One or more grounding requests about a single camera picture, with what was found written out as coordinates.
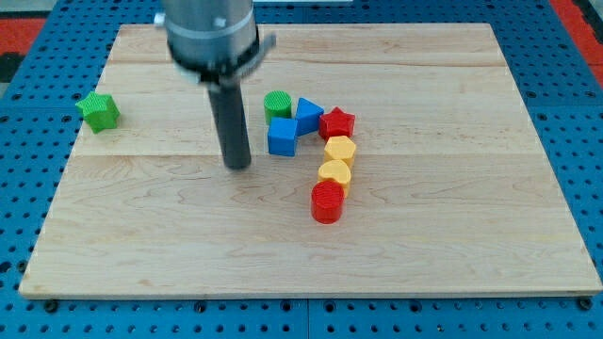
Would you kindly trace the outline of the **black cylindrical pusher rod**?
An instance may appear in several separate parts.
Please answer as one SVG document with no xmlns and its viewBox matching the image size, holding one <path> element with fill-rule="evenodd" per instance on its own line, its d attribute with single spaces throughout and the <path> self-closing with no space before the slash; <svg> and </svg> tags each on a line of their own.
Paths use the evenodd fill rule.
<svg viewBox="0 0 603 339">
<path fill-rule="evenodd" d="M 208 90 L 222 160 L 229 170 L 244 170 L 251 164 L 251 149 L 240 85 Z"/>
</svg>

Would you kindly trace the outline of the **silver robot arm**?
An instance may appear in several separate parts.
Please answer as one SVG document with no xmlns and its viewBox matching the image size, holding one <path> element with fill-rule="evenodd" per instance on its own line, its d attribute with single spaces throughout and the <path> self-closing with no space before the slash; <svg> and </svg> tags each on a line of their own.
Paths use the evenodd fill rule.
<svg viewBox="0 0 603 339">
<path fill-rule="evenodd" d="M 206 87 L 222 160 L 230 170 L 251 164 L 242 80 L 276 45 L 262 38 L 253 0 L 164 0 L 154 25 L 167 33 L 174 64 Z"/>
</svg>

